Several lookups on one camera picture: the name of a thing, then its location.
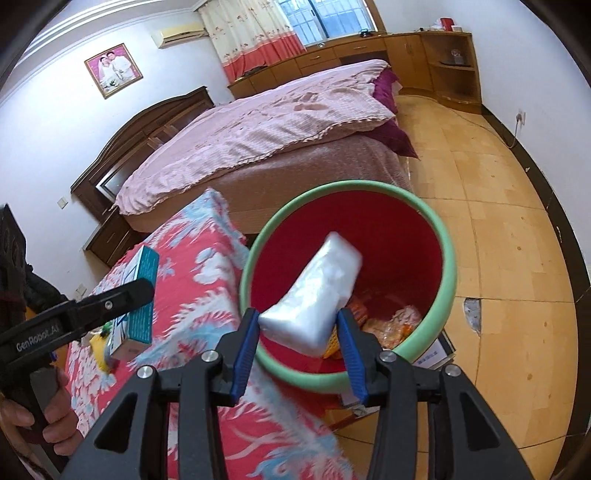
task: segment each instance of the floral curtain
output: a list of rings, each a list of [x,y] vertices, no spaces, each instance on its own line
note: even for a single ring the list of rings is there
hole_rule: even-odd
[[[231,82],[306,51],[276,0],[212,0],[198,11]]]

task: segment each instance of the wedding photo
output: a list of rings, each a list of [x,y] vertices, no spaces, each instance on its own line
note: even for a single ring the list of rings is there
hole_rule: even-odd
[[[143,77],[125,44],[102,51],[85,64],[104,98]]]

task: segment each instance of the white plastic bag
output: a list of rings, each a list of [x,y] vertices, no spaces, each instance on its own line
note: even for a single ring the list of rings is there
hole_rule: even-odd
[[[444,31],[445,28],[443,27],[443,23],[441,23],[441,18],[435,20],[435,23],[429,27],[431,31]]]
[[[361,254],[331,232],[287,294],[260,315],[261,331],[296,352],[321,357],[360,268]]]

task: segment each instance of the green bin rim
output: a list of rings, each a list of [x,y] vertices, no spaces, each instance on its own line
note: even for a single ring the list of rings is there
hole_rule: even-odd
[[[456,255],[447,228],[435,211],[413,193],[387,183],[372,180],[336,181],[311,189],[283,206],[263,227],[251,248],[240,282],[241,312],[244,314],[250,306],[252,277],[262,249],[283,220],[306,203],[320,197],[354,190],[382,193],[403,201],[422,215],[439,240],[443,255],[443,273],[435,300],[417,329],[394,349],[394,352],[407,361],[414,362],[439,336],[452,310],[457,283]],[[347,372],[311,374],[294,370],[271,356],[261,342],[256,349],[256,359],[271,375],[303,390],[321,394],[338,394],[350,390]]]

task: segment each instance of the trash bin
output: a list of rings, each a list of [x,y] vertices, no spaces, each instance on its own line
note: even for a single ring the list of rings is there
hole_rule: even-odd
[[[293,285],[330,232],[363,255],[355,291],[375,291],[369,317],[391,316],[415,305],[418,328],[394,351],[410,362],[439,335],[456,292],[456,260],[441,219],[406,190],[367,180],[347,180],[310,190],[279,210],[252,246],[243,272],[241,309],[271,307]],[[349,389],[342,360],[300,355],[261,335],[256,358],[272,375],[307,391]]]

